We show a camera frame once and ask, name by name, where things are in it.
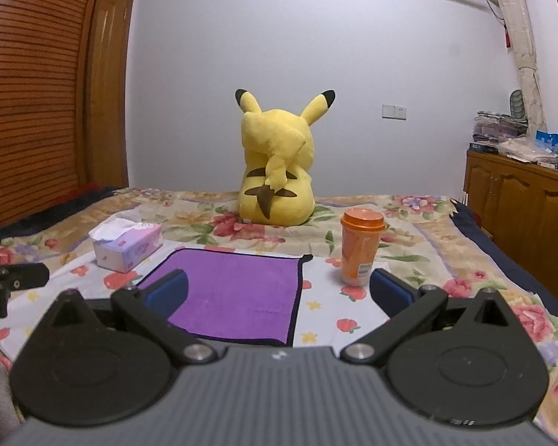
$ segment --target wall socket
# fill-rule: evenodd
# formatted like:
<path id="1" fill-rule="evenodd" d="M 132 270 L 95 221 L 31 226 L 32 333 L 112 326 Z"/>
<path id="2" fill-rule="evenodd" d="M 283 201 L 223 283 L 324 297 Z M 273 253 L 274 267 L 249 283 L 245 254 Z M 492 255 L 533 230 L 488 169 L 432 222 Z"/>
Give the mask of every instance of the wall socket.
<path id="1" fill-rule="evenodd" d="M 397 119 L 406 120 L 407 119 L 407 108 L 399 106 L 389 106 L 386 104 L 382 105 L 382 118 L 383 119 Z"/>

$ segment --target orange lid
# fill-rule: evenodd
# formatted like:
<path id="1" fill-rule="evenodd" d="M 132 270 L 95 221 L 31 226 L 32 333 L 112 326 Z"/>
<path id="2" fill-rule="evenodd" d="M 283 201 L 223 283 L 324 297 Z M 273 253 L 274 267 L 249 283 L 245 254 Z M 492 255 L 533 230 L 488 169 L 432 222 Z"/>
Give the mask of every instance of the orange lid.
<path id="1" fill-rule="evenodd" d="M 384 216 L 367 208 L 351 208 L 343 213 L 341 224 L 358 231 L 383 231 Z"/>

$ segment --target pink and purple tissue box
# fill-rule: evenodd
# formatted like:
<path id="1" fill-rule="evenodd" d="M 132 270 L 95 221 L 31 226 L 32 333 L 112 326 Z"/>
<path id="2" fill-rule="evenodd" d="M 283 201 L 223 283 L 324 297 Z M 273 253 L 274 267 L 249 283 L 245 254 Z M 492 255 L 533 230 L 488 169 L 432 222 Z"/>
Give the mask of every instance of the pink and purple tissue box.
<path id="1" fill-rule="evenodd" d="M 162 245 L 160 224 L 139 223 L 138 226 L 111 241 L 95 241 L 97 265 L 125 274 Z"/>

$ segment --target plastic cup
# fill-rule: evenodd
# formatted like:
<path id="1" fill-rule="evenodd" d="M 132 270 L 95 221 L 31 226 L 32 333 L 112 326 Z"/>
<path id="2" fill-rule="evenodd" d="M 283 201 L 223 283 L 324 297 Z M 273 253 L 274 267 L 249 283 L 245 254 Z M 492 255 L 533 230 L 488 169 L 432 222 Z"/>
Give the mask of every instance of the plastic cup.
<path id="1" fill-rule="evenodd" d="M 341 217 L 341 225 L 341 275 L 348 285 L 364 285 L 372 273 L 380 234 L 386 228 L 384 216 L 367 208 L 351 208 Z"/>

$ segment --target purple cloth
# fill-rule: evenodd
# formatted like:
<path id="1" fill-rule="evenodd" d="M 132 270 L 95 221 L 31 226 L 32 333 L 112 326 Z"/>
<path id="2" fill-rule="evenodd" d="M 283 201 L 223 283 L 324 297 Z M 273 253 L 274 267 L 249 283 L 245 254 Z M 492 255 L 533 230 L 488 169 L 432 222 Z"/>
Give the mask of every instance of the purple cloth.
<path id="1" fill-rule="evenodd" d="M 292 345 L 301 263 L 308 259 L 184 248 L 170 254 L 138 287 L 181 269 L 188 275 L 188 298 L 171 314 L 170 323 L 206 338 Z"/>

